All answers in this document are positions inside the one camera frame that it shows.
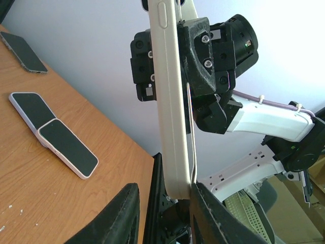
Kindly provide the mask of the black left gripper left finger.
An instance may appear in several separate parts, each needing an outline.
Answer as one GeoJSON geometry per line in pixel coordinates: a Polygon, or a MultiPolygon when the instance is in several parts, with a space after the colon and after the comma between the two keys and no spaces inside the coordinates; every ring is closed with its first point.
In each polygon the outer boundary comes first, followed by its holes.
{"type": "Polygon", "coordinates": [[[137,243],[140,194],[137,183],[126,184],[103,210],[66,243],[137,243]]]}

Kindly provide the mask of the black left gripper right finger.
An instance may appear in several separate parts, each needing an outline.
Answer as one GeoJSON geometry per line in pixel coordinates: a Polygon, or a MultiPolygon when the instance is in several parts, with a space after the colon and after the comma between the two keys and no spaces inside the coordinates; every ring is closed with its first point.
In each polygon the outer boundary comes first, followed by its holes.
{"type": "Polygon", "coordinates": [[[265,243],[239,222],[202,183],[191,185],[190,226],[193,243],[265,243]]]}

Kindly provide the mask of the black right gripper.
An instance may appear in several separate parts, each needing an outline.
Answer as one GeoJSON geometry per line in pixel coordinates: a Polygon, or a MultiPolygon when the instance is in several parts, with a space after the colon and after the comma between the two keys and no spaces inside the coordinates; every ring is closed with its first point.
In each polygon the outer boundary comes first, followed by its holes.
{"type": "MultiPolygon", "coordinates": [[[[258,40],[251,24],[240,14],[211,25],[208,18],[181,21],[177,36],[182,77],[193,96],[224,94],[236,79],[258,61],[258,40]]],[[[150,30],[131,42],[131,67],[137,97],[156,100],[150,30]]]]}

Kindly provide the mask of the cream white phone case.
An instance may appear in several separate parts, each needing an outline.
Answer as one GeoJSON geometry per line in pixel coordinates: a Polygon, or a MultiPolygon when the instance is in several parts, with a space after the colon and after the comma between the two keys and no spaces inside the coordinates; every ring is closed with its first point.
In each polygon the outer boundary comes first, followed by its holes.
{"type": "Polygon", "coordinates": [[[190,198],[190,175],[174,1],[148,1],[162,166],[172,199],[190,198]]]}

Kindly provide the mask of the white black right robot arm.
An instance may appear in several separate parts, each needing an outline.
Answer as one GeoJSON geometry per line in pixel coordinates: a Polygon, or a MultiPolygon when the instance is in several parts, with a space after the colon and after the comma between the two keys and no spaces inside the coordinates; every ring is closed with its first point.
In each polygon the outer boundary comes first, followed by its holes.
{"type": "Polygon", "coordinates": [[[171,37],[147,29],[131,42],[138,99],[157,101],[165,188],[188,199],[192,125],[207,133],[252,132],[261,144],[205,182],[220,201],[276,174],[311,167],[324,148],[324,121],[297,103],[282,105],[235,91],[236,79],[258,60],[258,40],[242,15],[210,24],[197,18],[174,26],[171,37]]]}

